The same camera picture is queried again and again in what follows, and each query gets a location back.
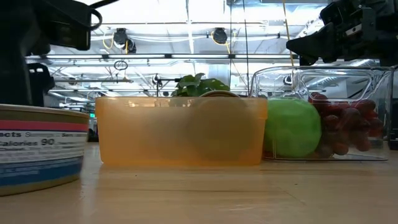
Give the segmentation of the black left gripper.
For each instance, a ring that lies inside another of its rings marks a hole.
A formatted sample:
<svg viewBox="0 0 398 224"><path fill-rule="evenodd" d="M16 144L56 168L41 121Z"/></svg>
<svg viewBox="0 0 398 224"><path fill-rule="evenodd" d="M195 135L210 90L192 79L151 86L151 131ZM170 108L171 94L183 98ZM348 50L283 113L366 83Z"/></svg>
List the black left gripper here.
<svg viewBox="0 0 398 224"><path fill-rule="evenodd" d="M44 55L51 45L90 49L93 8L70 0L1 0L1 104L43 106L54 86L47 66L25 63L25 55Z"/></svg>

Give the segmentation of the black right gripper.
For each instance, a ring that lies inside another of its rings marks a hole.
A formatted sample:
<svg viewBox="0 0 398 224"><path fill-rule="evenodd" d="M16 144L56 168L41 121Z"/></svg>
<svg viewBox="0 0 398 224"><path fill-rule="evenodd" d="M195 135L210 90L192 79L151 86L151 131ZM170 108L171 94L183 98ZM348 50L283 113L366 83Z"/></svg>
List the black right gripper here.
<svg viewBox="0 0 398 224"><path fill-rule="evenodd" d="M305 37L289 40L287 49L299 55L299 64L313 65L319 58L334 61L365 56L377 39L376 19L382 15L382 1L330 1L321 10L324 27Z"/></svg>

